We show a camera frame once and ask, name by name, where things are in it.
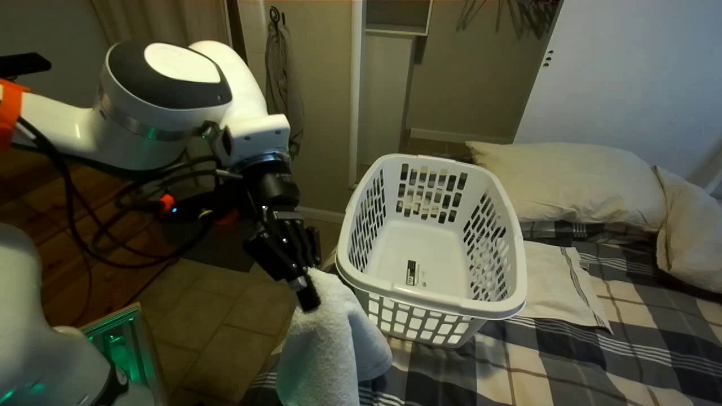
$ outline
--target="bedsheet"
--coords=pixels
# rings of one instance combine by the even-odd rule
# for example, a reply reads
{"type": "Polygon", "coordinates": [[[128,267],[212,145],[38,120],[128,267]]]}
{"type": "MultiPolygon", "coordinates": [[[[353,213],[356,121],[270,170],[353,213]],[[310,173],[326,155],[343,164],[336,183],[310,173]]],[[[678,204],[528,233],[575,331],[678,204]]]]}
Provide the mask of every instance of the bedsheet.
{"type": "MultiPolygon", "coordinates": [[[[581,250],[614,334],[511,318],[455,349],[389,338],[396,364],[361,403],[722,403],[720,297],[666,280],[654,235],[558,222],[523,236],[581,250]]],[[[277,403],[274,364],[244,403],[277,403]]]]}

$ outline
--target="hanging clothes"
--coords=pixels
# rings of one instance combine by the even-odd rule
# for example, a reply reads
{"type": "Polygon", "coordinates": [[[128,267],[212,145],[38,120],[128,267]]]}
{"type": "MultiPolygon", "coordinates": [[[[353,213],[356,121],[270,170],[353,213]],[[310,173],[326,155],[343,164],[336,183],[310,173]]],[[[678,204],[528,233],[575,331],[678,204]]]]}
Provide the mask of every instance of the hanging clothes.
{"type": "Polygon", "coordinates": [[[291,124],[290,152],[291,157],[301,152],[303,138],[303,100],[291,62],[291,37],[287,15],[270,6],[269,12],[269,42],[266,42],[266,104],[269,113],[284,113],[291,124]]]}

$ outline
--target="white pillow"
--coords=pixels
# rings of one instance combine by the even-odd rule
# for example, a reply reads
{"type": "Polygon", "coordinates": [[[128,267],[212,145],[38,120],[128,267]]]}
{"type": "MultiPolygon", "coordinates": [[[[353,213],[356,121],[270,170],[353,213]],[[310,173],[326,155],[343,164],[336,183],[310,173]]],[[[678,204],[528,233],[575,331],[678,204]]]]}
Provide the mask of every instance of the white pillow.
{"type": "Polygon", "coordinates": [[[701,188],[656,166],[667,218],[656,235],[656,267],[692,287],[722,293],[722,205],[701,188]]]}
{"type": "Polygon", "coordinates": [[[629,152],[565,142],[467,147],[477,164],[498,175],[521,222],[628,223],[656,233],[666,217],[652,166],[629,152]]]}

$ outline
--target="laundry basket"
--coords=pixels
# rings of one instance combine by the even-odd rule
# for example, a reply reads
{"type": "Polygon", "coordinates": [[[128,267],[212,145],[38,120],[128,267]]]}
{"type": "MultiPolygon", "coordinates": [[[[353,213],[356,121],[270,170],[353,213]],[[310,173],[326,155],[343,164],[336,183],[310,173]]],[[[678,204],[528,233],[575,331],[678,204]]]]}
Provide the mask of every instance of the laundry basket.
{"type": "Polygon", "coordinates": [[[336,269],[391,337],[459,348],[525,299],[517,215],[494,173],[383,155],[354,189],[336,269]]]}

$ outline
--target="towel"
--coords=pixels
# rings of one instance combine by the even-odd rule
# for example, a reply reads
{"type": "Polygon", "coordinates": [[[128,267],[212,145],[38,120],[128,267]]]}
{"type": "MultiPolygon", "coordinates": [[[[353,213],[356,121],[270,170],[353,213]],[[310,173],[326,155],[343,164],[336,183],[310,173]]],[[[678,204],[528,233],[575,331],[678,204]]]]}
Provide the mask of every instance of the towel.
{"type": "Polygon", "coordinates": [[[605,328],[607,313],[594,293],[575,249],[525,241],[528,296],[519,316],[552,318],[582,328],[605,328]]]}
{"type": "Polygon", "coordinates": [[[391,367],[383,334],[363,313],[356,296],[332,272],[310,271],[321,306],[295,310],[277,364],[277,398],[294,406],[354,406],[358,382],[391,367]]]}

